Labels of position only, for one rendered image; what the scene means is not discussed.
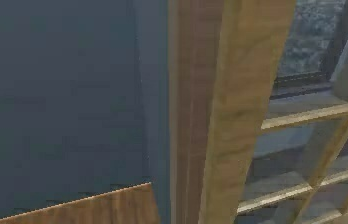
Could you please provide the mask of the dark framed window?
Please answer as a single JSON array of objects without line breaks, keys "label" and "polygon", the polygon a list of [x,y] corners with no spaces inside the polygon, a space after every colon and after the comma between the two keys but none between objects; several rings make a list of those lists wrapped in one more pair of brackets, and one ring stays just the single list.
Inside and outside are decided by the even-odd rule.
[{"label": "dark framed window", "polygon": [[331,89],[348,40],[348,0],[297,0],[271,97]]}]

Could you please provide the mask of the tan wooden shelf unit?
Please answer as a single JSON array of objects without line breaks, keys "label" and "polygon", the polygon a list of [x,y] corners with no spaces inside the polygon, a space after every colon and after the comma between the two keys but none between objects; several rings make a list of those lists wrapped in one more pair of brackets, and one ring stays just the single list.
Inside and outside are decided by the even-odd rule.
[{"label": "tan wooden shelf unit", "polygon": [[170,224],[348,224],[348,40],[273,99],[297,0],[168,0]]}]

